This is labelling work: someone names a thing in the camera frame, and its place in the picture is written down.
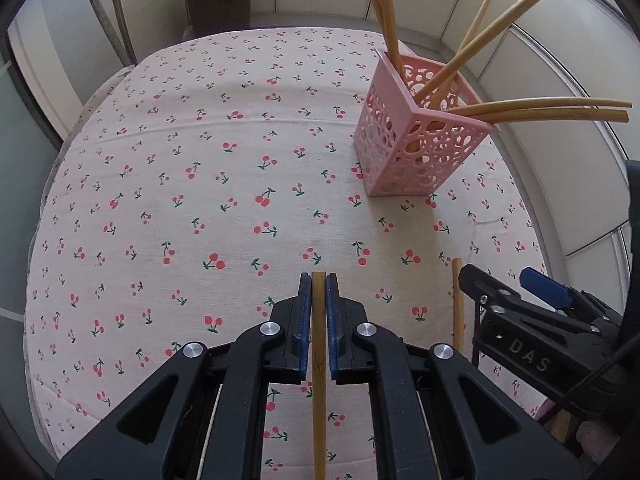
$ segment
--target dark wastebasket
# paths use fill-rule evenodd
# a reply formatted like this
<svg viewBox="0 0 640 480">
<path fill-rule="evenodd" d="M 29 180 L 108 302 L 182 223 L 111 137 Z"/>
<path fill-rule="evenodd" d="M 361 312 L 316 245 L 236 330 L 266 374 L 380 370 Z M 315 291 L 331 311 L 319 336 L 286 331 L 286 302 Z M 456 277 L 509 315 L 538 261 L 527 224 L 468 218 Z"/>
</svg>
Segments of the dark wastebasket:
<svg viewBox="0 0 640 480">
<path fill-rule="evenodd" d="M 198 38 L 249 28 L 251 0 L 187 0 L 187 9 Z"/>
</svg>

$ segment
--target hole in basket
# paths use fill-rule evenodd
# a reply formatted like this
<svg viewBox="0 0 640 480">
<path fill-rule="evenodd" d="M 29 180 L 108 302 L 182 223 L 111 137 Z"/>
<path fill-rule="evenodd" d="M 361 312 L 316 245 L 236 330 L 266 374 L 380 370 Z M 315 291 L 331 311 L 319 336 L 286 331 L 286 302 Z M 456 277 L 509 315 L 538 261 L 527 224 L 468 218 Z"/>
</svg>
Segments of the hole in basket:
<svg viewBox="0 0 640 480">
<path fill-rule="evenodd" d="M 415 153 L 420 151 L 420 140 L 412 140 L 404 149 L 407 153 Z"/>
<path fill-rule="evenodd" d="M 427 131 L 437 132 L 443 129 L 445 126 L 446 126 L 445 123 L 442 123 L 440 121 L 431 121 L 429 124 L 427 124 Z"/>
</svg>

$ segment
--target blue gripper pad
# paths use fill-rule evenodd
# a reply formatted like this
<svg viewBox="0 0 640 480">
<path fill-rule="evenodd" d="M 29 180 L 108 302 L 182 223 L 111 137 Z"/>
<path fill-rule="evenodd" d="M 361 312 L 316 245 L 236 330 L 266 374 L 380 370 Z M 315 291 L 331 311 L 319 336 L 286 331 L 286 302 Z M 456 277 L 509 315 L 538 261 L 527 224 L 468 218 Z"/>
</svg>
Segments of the blue gripper pad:
<svg viewBox="0 0 640 480">
<path fill-rule="evenodd" d="M 522 269 L 520 286 L 557 310 L 571 305 L 569 289 L 531 267 Z"/>
<path fill-rule="evenodd" d="M 306 377 L 306 367 L 309 362 L 309 326 L 311 323 L 311 276 L 306 272 L 300 276 L 298 296 L 303 295 L 302 312 L 300 315 L 300 380 Z"/>
<path fill-rule="evenodd" d="M 335 319 L 334 294 L 338 288 L 338 281 L 335 274 L 326 277 L 325 284 L 325 309 L 326 309 L 326 338 L 329 350 L 329 371 L 332 380 L 336 380 L 338 373 L 338 335 L 337 323 Z"/>
</svg>

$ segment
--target tablecloth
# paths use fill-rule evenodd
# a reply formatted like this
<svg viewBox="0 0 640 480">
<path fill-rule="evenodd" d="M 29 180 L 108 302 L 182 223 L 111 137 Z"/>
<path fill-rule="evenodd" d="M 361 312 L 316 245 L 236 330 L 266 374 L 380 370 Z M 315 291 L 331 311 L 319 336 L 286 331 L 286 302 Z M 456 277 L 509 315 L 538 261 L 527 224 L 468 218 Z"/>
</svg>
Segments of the tablecloth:
<svg viewBox="0 0 640 480">
<path fill-rule="evenodd" d="M 110 89 L 52 174 L 31 256 L 28 379 L 58 457 L 185 343 L 265 320 L 300 272 L 336 272 L 370 320 L 428 347 L 451 341 L 454 257 L 514 288 L 544 271 L 489 138 L 432 195 L 366 196 L 351 137 L 383 46 L 339 28 L 226 33 Z M 482 368 L 535 412 L 540 394 Z M 308 379 L 271 385 L 264 478 L 312 478 Z M 329 386 L 327 478 L 374 478 L 369 410 L 365 386 Z"/>
</svg>

